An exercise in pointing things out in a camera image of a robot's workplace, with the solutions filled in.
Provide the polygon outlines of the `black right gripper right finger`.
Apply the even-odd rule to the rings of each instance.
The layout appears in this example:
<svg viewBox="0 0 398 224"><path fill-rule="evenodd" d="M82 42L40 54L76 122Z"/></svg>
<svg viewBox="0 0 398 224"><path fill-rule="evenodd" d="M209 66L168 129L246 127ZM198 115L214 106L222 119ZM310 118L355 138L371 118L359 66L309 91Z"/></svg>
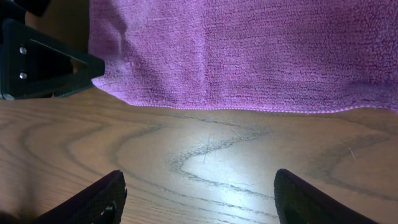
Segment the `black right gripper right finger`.
<svg viewBox="0 0 398 224"><path fill-rule="evenodd" d="M276 172L274 198L281 224L377 224L287 169Z"/></svg>

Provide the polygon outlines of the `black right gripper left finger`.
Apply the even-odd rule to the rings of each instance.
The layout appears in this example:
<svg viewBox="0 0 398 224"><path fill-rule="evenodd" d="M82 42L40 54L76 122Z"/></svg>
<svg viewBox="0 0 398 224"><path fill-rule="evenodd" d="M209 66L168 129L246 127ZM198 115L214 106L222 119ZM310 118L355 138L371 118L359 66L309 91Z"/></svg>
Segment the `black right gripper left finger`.
<svg viewBox="0 0 398 224"><path fill-rule="evenodd" d="M32 223L120 224L126 197L124 175L120 170L114 170Z"/></svg>

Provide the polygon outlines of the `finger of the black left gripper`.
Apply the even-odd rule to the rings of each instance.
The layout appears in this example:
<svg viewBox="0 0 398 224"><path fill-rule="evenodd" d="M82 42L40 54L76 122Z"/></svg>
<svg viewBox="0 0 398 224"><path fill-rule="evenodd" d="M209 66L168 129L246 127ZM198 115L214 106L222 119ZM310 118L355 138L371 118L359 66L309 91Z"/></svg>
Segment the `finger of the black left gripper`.
<svg viewBox="0 0 398 224"><path fill-rule="evenodd" d="M13 19L1 24L1 99L62 97L92 86L104 60Z"/></svg>

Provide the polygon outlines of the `purple microfiber cloth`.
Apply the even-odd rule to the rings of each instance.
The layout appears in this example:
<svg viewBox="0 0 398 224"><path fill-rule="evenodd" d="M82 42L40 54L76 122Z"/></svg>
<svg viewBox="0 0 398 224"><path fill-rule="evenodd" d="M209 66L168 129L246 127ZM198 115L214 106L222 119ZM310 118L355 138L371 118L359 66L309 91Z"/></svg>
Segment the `purple microfiber cloth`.
<svg viewBox="0 0 398 224"><path fill-rule="evenodd" d="M89 51L134 106L397 109L396 1L95 0Z"/></svg>

